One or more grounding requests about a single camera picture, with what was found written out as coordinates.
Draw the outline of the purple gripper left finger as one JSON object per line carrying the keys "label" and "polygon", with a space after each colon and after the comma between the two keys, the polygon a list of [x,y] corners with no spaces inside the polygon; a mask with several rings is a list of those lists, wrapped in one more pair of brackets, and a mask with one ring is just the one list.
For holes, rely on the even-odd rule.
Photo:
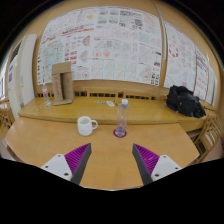
{"label": "purple gripper left finger", "polygon": [[42,169],[79,185],[90,155],[91,144],[88,143],[65,155],[56,154],[42,166]]}

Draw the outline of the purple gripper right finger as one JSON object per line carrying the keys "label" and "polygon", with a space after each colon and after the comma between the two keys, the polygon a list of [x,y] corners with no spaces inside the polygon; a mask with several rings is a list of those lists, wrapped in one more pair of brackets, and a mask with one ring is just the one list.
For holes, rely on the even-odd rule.
{"label": "purple gripper right finger", "polygon": [[147,148],[134,144],[132,154],[136,160],[138,170],[144,185],[166,177],[181,170],[168,155],[157,155]]}

